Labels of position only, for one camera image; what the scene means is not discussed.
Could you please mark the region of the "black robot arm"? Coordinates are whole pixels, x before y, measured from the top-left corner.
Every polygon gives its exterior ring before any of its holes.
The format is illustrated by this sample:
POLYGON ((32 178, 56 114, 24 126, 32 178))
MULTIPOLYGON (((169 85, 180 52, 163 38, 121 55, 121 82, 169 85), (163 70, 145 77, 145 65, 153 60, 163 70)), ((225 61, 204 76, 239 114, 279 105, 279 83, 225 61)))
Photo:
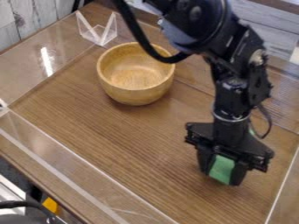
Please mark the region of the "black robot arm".
POLYGON ((175 48, 199 54, 215 85, 212 122, 185 124, 185 142, 197 150, 200 171, 228 186, 247 172, 267 171, 273 151, 252 127, 251 112, 265 112, 272 84, 267 78, 264 41, 241 24, 229 0, 142 0, 161 15, 163 33, 175 48))

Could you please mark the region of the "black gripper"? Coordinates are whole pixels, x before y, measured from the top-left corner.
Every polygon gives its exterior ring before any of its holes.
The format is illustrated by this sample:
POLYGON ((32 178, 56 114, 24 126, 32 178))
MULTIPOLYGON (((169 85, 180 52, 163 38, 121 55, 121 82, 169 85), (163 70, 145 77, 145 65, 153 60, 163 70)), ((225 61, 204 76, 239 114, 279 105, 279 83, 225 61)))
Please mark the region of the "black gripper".
POLYGON ((185 142, 197 150, 200 171, 209 175, 215 162, 215 154, 235 161, 229 175, 229 184, 239 186, 247 171, 267 172, 269 160, 275 152, 253 137, 248 131, 249 121, 243 119, 236 122, 187 122, 185 142))

